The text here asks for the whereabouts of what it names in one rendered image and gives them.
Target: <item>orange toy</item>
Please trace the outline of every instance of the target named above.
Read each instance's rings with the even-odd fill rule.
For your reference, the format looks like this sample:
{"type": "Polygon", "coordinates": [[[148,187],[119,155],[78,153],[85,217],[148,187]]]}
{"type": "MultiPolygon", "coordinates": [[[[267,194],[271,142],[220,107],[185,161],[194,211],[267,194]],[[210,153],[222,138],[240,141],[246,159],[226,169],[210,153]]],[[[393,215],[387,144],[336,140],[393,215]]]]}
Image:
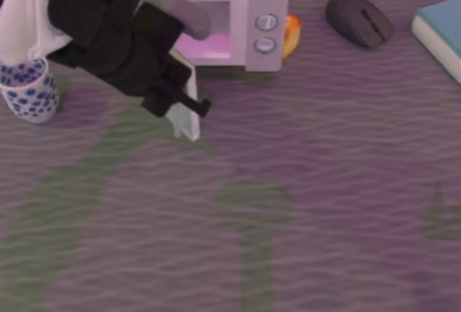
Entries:
{"type": "Polygon", "coordinates": [[[288,57],[300,44],[302,20],[288,14],[285,20],[285,38],[283,40],[283,58],[288,57]]]}

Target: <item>black computer mouse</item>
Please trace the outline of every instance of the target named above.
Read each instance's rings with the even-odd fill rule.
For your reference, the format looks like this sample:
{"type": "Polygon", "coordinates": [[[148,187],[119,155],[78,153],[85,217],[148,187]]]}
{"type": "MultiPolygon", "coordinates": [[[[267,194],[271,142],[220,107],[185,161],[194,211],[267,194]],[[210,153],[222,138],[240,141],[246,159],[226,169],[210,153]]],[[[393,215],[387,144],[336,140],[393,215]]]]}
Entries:
{"type": "Polygon", "coordinates": [[[375,48],[394,34],[390,20],[368,0],[330,0],[325,15],[341,36],[365,48],[375,48]]]}

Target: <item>white book edge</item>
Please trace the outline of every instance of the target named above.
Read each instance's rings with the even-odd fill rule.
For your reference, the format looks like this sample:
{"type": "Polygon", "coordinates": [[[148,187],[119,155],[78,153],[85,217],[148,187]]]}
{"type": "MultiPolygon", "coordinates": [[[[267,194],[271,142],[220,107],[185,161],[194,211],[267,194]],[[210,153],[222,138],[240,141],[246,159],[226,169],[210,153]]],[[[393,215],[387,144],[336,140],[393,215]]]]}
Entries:
{"type": "Polygon", "coordinates": [[[411,32],[442,66],[461,84],[461,58],[418,15],[411,23],[411,32]]]}
{"type": "MultiPolygon", "coordinates": [[[[185,92],[192,99],[198,99],[197,91],[197,74],[195,66],[192,65],[178,50],[173,49],[171,55],[188,66],[192,70],[192,75],[187,82],[185,92]]],[[[178,103],[173,105],[166,113],[166,118],[171,122],[174,128],[174,135],[178,138],[184,134],[191,141],[200,138],[200,118],[196,112],[178,103]]]]}

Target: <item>white cup with blue spots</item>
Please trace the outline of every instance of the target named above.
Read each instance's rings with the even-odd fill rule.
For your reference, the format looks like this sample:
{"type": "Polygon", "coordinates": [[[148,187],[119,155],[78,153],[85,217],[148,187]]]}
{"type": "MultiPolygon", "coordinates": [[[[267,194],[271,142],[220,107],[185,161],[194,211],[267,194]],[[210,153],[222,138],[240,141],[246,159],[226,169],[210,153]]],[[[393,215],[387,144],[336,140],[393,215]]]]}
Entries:
{"type": "Polygon", "coordinates": [[[0,66],[0,90],[9,109],[31,123],[48,121],[58,109],[59,91],[45,58],[0,66]]]}

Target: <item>microwave knob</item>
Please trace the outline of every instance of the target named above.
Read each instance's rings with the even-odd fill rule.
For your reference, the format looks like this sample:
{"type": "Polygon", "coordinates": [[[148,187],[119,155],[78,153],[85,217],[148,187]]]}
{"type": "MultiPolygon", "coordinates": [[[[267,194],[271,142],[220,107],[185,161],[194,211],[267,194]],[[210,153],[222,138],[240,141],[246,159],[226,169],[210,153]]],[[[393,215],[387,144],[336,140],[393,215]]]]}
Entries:
{"type": "Polygon", "coordinates": [[[269,54],[275,50],[277,44],[271,38],[261,38],[254,43],[254,48],[258,53],[269,54]]]}
{"type": "Polygon", "coordinates": [[[264,32],[272,31],[279,24],[279,20],[273,14],[260,15],[256,19],[256,27],[264,32]]]}

